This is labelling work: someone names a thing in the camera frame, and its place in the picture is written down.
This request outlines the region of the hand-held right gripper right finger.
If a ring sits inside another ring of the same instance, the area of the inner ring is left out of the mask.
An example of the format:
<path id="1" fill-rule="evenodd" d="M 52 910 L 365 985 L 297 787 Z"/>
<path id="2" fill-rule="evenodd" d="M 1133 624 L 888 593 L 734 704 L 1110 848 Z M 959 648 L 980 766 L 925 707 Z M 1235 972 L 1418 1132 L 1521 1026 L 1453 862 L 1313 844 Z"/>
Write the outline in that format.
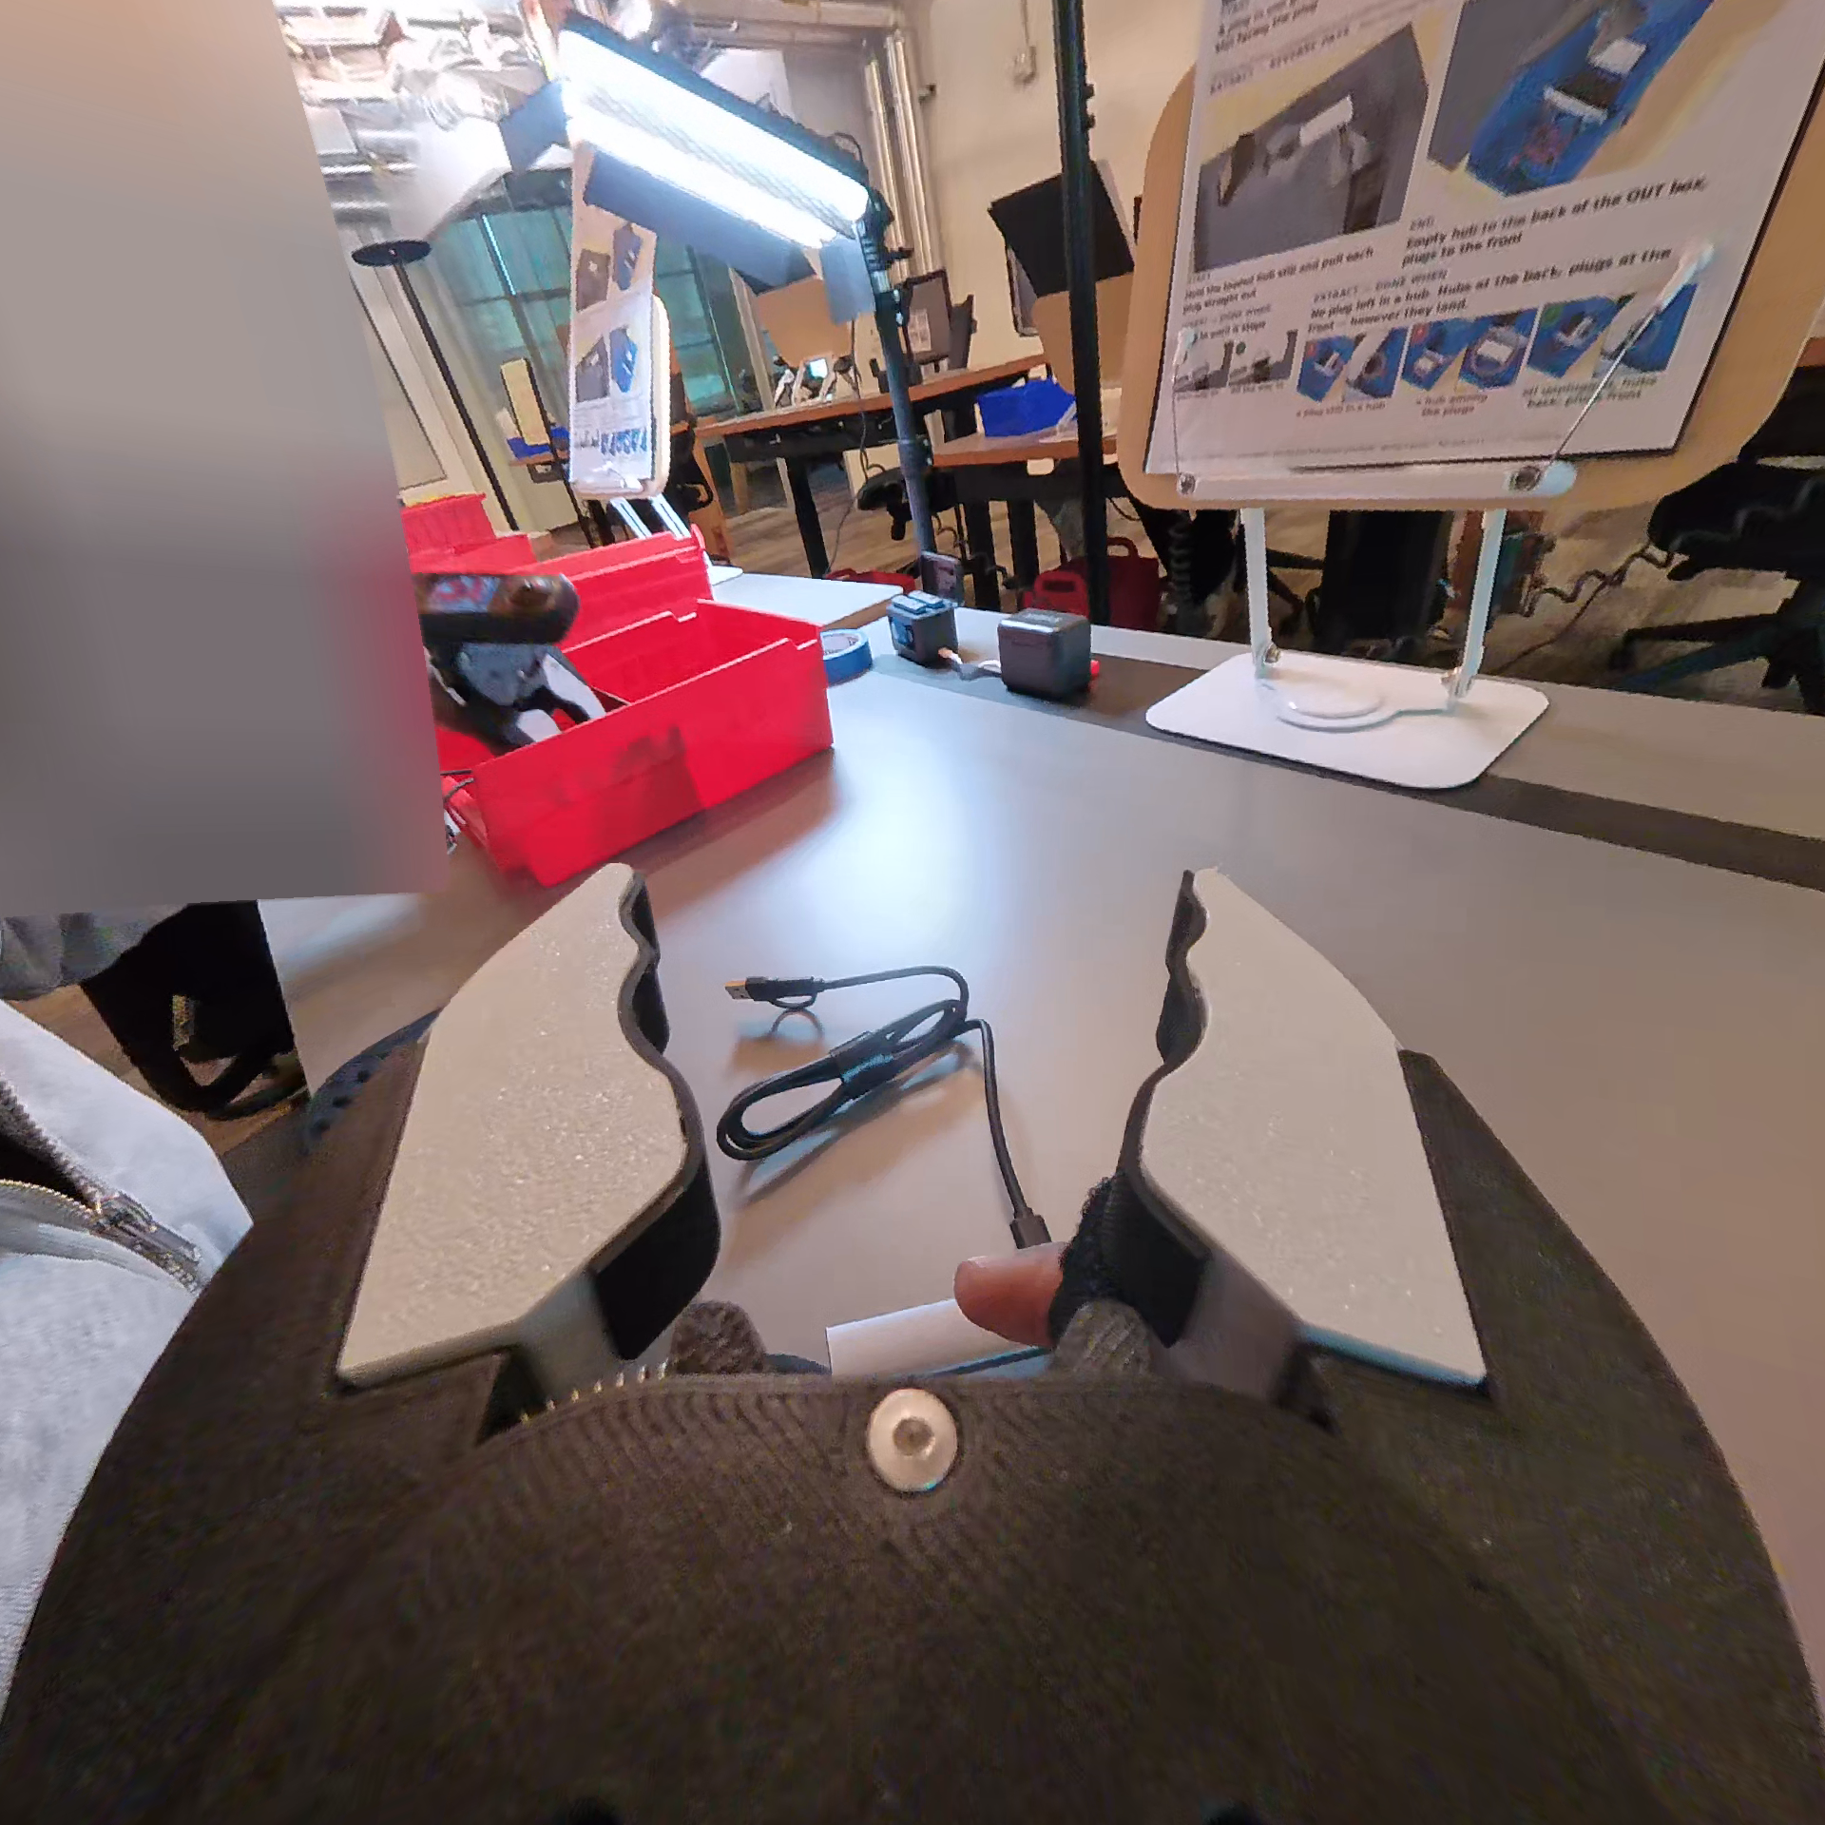
<path id="1" fill-rule="evenodd" d="M 1274 1400 L 1313 1351 L 1488 1369 L 1402 1049 L 1216 868 L 1179 881 L 1158 1067 L 1118 1154 L 1118 1286 L 1185 1383 Z"/>

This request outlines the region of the white stand with instruction sheet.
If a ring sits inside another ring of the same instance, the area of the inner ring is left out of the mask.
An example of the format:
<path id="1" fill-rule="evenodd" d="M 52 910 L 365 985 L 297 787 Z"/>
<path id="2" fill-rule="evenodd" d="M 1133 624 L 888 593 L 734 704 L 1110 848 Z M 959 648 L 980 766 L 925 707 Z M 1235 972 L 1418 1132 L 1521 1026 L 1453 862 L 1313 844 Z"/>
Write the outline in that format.
<path id="1" fill-rule="evenodd" d="M 590 165 L 572 175 L 572 290 L 564 478 L 636 535 L 689 533 L 668 502 L 672 339 L 654 287 L 655 238 L 587 200 Z"/>
<path id="2" fill-rule="evenodd" d="M 1208 5 L 1146 164 L 1116 464 L 1235 511 L 1246 649 L 1150 725 L 1450 791 L 1547 698 L 1482 673 L 1511 514 L 1737 455 L 1820 306 L 1823 5 Z M 1449 672 L 1289 648 L 1269 509 L 1479 516 Z"/>

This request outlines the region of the black floor lamp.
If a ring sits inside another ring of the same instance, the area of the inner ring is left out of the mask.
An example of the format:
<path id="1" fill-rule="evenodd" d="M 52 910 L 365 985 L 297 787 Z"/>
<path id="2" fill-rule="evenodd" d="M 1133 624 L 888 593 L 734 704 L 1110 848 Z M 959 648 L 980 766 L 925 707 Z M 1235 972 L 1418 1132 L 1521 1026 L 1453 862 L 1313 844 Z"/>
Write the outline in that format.
<path id="1" fill-rule="evenodd" d="M 1070 347 L 1070 392 L 1079 427 L 1079 516 L 1083 540 L 1083 590 L 1089 619 L 1110 622 L 1110 568 L 1105 521 L 1105 457 L 1101 404 L 1101 341 L 1096 306 L 1096 175 L 1090 159 L 1090 102 L 1083 6 L 1053 2 L 1055 108 L 1063 186 L 1063 235 L 1067 277 L 1067 327 Z"/>
<path id="2" fill-rule="evenodd" d="M 429 257 L 416 239 L 382 239 L 345 247 L 355 270 L 355 294 L 377 346 L 413 408 L 424 444 L 448 493 L 478 493 L 497 533 L 520 533 L 520 521 L 490 460 L 462 384 L 445 356 L 414 284 L 414 270 Z"/>

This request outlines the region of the black office chair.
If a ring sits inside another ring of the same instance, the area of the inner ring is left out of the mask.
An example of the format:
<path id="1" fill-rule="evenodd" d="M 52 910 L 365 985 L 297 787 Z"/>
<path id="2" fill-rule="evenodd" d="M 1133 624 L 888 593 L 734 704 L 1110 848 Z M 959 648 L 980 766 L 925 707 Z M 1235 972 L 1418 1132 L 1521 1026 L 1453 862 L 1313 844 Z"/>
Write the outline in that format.
<path id="1" fill-rule="evenodd" d="M 1807 716 L 1823 716 L 1820 400 L 1784 402 L 1731 464 L 1664 496 L 1648 546 L 1670 559 L 1670 582 L 1747 572 L 1789 591 L 1769 612 L 1624 630 L 1610 654 L 1622 692 L 1669 693 L 1760 662 L 1769 692 L 1795 688 Z"/>

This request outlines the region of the person's grey hoodie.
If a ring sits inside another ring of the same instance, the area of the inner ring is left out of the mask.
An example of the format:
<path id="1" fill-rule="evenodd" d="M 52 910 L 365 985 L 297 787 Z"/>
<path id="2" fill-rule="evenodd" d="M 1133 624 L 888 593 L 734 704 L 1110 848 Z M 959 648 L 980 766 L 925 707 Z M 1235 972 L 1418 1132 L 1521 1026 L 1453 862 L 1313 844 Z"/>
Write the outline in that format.
<path id="1" fill-rule="evenodd" d="M 1 1008 L 1 1692 L 99 1456 L 249 1216 L 206 1139 Z"/>

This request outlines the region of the led light panel with stand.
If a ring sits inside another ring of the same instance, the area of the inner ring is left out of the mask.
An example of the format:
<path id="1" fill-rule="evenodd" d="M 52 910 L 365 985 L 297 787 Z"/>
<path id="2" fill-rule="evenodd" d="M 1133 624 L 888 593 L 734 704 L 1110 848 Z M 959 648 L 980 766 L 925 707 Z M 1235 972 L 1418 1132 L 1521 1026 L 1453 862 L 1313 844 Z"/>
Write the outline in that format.
<path id="1" fill-rule="evenodd" d="M 674 238 L 768 287 L 814 270 L 838 322 L 870 313 L 911 531 L 934 553 L 929 444 L 907 377 L 905 298 L 888 209 L 855 157 L 581 13 L 554 38 L 554 78 L 499 124 L 508 165 L 587 152 L 573 199 Z"/>

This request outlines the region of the red container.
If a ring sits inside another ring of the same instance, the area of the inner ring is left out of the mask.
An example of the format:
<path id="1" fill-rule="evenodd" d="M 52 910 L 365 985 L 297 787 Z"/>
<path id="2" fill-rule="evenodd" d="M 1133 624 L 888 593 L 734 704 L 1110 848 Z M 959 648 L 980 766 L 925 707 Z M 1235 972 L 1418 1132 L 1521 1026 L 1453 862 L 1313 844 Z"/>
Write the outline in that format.
<path id="1" fill-rule="evenodd" d="M 1026 591 L 1030 609 L 1052 609 L 1090 618 L 1089 560 L 1067 559 L 1060 568 L 1041 572 Z M 1162 579 L 1156 559 L 1141 555 L 1131 540 L 1114 536 L 1108 546 L 1108 624 L 1158 632 L 1162 612 Z"/>

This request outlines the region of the red plastic bin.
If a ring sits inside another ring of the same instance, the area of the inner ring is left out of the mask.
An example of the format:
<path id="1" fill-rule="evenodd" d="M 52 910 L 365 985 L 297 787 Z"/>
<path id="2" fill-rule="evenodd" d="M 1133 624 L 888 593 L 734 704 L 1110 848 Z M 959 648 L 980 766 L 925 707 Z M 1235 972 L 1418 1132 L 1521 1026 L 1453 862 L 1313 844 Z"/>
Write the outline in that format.
<path id="1" fill-rule="evenodd" d="M 715 593 L 692 526 L 539 559 L 533 574 L 564 579 L 578 596 L 578 618 L 560 639 L 564 653 L 654 618 L 689 618 Z"/>
<path id="2" fill-rule="evenodd" d="M 526 533 L 497 533 L 478 493 L 445 493 L 401 507 L 407 560 L 414 575 L 527 574 L 536 560 Z"/>
<path id="3" fill-rule="evenodd" d="M 831 745 L 818 630 L 701 599 L 564 657 L 604 718 L 495 756 L 442 729 L 451 811 L 502 876 L 554 886 Z"/>

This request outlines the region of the black flat panel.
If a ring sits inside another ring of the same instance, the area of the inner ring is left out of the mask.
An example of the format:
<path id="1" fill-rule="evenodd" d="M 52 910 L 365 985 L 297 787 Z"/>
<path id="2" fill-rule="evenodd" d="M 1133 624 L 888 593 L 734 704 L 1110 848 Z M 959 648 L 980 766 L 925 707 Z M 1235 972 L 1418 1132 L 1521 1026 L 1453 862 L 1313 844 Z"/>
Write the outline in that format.
<path id="1" fill-rule="evenodd" d="M 1064 177 L 1052 175 L 994 199 L 989 215 L 1006 252 L 1014 331 L 1037 338 L 1039 300 L 1067 294 Z M 1089 222 L 1094 280 L 1113 282 L 1130 277 L 1133 272 L 1131 213 L 1105 159 L 1093 164 Z"/>

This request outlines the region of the wooden office desk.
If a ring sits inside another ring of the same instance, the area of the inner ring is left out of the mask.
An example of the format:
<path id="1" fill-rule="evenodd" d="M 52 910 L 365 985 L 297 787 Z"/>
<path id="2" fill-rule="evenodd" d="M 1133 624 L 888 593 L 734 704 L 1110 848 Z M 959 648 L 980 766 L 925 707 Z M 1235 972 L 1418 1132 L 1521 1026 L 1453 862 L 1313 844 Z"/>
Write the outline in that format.
<path id="1" fill-rule="evenodd" d="M 932 449 L 980 431 L 978 402 L 994 390 L 1017 380 L 1047 378 L 1049 366 L 1030 358 L 1007 358 L 987 368 L 941 371 L 932 380 L 911 388 L 916 419 L 927 433 Z M 775 406 L 753 415 L 701 419 L 694 427 L 701 446 L 720 446 L 729 466 L 777 464 L 783 469 L 786 493 L 808 574 L 824 579 L 829 553 L 811 484 L 811 467 L 831 460 L 848 449 L 892 449 L 898 421 L 888 393 L 844 392 L 826 402 Z"/>

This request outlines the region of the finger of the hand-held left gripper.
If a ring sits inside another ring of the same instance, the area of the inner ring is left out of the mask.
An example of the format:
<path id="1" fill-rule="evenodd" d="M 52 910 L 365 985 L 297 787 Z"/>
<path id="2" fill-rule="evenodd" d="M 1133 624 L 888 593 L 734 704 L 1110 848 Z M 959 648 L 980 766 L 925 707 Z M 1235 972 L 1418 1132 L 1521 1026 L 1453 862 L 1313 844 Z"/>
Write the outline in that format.
<path id="1" fill-rule="evenodd" d="M 602 698 L 549 646 L 492 649 L 490 703 L 505 729 L 564 729 L 602 719 Z"/>
<path id="2" fill-rule="evenodd" d="M 539 742 L 536 667 L 526 654 L 435 654 L 429 713 L 438 729 L 464 735 L 490 755 Z"/>

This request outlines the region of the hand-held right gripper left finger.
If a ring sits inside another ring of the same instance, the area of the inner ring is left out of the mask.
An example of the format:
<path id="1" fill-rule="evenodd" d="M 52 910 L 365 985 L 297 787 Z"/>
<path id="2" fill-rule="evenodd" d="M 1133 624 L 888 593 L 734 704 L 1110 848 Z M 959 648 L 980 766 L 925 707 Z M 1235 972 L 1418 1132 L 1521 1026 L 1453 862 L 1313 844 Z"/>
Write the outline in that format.
<path id="1" fill-rule="evenodd" d="M 502 1354 L 534 1391 L 590 1391 L 692 1301 L 718 1214 L 655 970 L 648 885 L 611 862 L 432 1020 L 342 1385 Z"/>

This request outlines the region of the person's right hand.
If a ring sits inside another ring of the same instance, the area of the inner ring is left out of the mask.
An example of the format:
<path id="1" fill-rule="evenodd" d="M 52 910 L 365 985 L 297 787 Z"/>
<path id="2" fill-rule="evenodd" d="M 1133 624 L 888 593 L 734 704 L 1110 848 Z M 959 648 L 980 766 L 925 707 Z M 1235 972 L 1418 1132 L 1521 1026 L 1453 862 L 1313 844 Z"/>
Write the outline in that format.
<path id="1" fill-rule="evenodd" d="M 1006 1259 L 959 1263 L 962 1316 L 1039 1351 L 1052 1379 L 1158 1383 L 1162 1351 L 1133 1295 L 1145 1289 L 1150 1213 L 1121 1177 L 1101 1179 L 1068 1242 L 1037 1242 Z"/>

